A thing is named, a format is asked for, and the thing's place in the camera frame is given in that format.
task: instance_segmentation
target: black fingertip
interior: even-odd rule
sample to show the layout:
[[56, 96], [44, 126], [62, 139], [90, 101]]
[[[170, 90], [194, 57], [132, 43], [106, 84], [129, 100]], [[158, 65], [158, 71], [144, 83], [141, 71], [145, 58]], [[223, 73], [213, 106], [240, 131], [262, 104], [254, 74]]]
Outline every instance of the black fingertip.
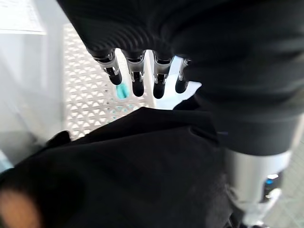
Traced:
[[135, 96], [142, 96], [144, 93], [143, 82], [133, 82], [132, 90]]
[[156, 99], [161, 99], [165, 93], [165, 84], [154, 83], [153, 95]]

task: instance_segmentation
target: perforated plastic basket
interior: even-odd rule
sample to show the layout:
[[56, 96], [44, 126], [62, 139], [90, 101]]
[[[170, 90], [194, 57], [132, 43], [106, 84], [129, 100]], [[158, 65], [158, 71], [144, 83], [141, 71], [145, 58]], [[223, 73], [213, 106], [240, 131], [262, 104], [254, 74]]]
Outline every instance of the perforated plastic basket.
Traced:
[[121, 50], [115, 51], [123, 83], [129, 96], [119, 99], [116, 86], [92, 58], [71, 24], [64, 27], [65, 128], [74, 139], [138, 109], [155, 107], [152, 95], [152, 73], [149, 54], [145, 55], [143, 96], [132, 93], [127, 63]]

